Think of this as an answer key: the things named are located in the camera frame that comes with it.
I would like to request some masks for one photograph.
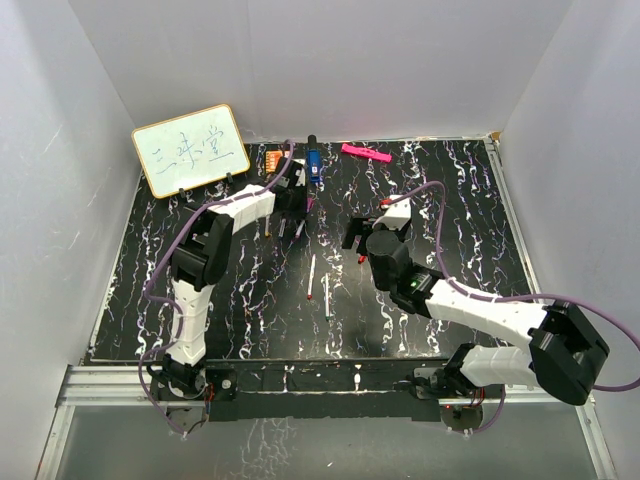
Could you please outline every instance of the whiteboard frame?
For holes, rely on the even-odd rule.
[[[136,143],[135,134],[137,132],[139,132],[140,130],[145,130],[147,128],[153,128],[153,127],[156,127],[158,125],[162,125],[163,123],[173,122],[174,120],[180,120],[181,118],[190,117],[192,115],[198,115],[200,113],[208,112],[209,110],[214,110],[216,108],[225,108],[225,107],[229,110],[229,115],[231,115],[231,121],[233,122],[233,126],[235,127],[236,133],[238,134],[238,138],[240,139],[240,144],[242,145],[242,152],[244,153],[244,158],[247,159],[247,168],[245,168],[244,170],[238,170],[238,171],[235,171],[235,172],[230,172],[231,175],[238,175],[239,173],[245,173],[245,172],[249,171],[249,169],[251,168],[251,160],[249,159],[249,155],[247,155],[247,149],[244,147],[244,142],[242,141],[242,136],[240,135],[240,130],[238,130],[238,125],[236,124],[236,118],[233,116],[233,111],[231,110],[231,107],[229,105],[227,105],[226,103],[221,103],[220,105],[215,105],[213,107],[203,108],[202,110],[198,110],[197,112],[191,112],[191,113],[187,113],[185,115],[180,115],[178,117],[169,118],[168,120],[163,120],[161,122],[152,123],[151,125],[145,125],[144,127],[138,127],[133,132],[131,132],[131,140],[133,141],[133,146],[136,149],[136,153],[138,155],[138,160],[140,160],[140,165],[142,165],[142,170],[144,172],[144,176],[147,179],[147,183],[149,184],[149,188],[151,189],[151,194],[155,198],[161,199],[161,198],[171,197],[172,195],[176,195],[177,193],[179,193],[180,190],[178,189],[175,192],[170,192],[170,193],[167,193],[166,195],[162,195],[162,196],[156,195],[156,192],[153,190],[153,184],[149,181],[149,174],[147,172],[147,167],[145,166],[144,161],[142,160],[142,155],[140,154],[140,150],[138,149],[138,144]],[[194,186],[186,188],[184,190],[193,190],[194,188],[202,187],[203,185],[208,185],[210,183],[217,182],[217,181],[225,179],[225,178],[227,178],[226,175],[223,175],[223,176],[221,176],[219,178],[214,178],[213,180],[209,180],[207,182],[203,182],[203,183],[200,183],[198,185],[194,185]]]

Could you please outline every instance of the wall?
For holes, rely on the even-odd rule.
[[[137,126],[245,141],[502,130],[571,0],[70,0]]]
[[[580,1],[503,134],[507,183],[546,291],[598,304],[640,334],[640,4]],[[601,383],[640,375],[628,340],[597,322],[612,355]],[[638,478],[640,391],[597,394],[622,479]]]
[[[139,175],[131,119],[64,0],[0,0],[0,470],[35,475]]]

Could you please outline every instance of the black marble table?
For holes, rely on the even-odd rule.
[[[496,340],[456,324],[408,315],[374,289],[367,263],[342,250],[353,214],[378,215],[378,203],[427,180],[448,187],[442,233],[444,260],[461,282],[502,295],[527,293],[528,286],[484,142],[394,141],[366,145],[391,153],[390,164],[340,153],[322,144],[323,183],[311,186],[315,202],[298,240],[295,225],[265,238],[264,220],[234,236],[229,268],[216,285],[209,308],[207,357],[226,359],[326,359],[358,357],[447,357],[463,342],[485,346]],[[218,182],[189,192],[196,202],[223,198],[264,179],[265,152],[277,145],[247,145],[252,167],[233,186]],[[296,148],[304,157],[304,145]],[[441,198],[426,191],[412,200],[410,251],[415,261],[436,268],[434,235]],[[146,179],[138,187],[129,224],[99,323],[91,362],[132,362],[168,340],[169,307],[149,304],[142,287],[184,222],[178,198],[156,200]],[[306,298],[312,254],[316,254],[314,297]],[[331,318],[324,314],[320,279],[329,274]],[[170,294],[168,274],[155,292]]]

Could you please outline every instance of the orange object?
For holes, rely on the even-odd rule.
[[[267,161],[265,162],[267,173],[274,173],[276,171],[276,168],[278,168],[278,160],[282,158],[282,155],[283,153],[280,150],[267,152]]]

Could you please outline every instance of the blue object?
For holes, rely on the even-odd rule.
[[[318,140],[315,135],[309,135],[307,139],[307,167],[309,168],[311,183],[320,183],[322,180],[320,178],[322,159],[320,158],[320,152],[318,152]]]

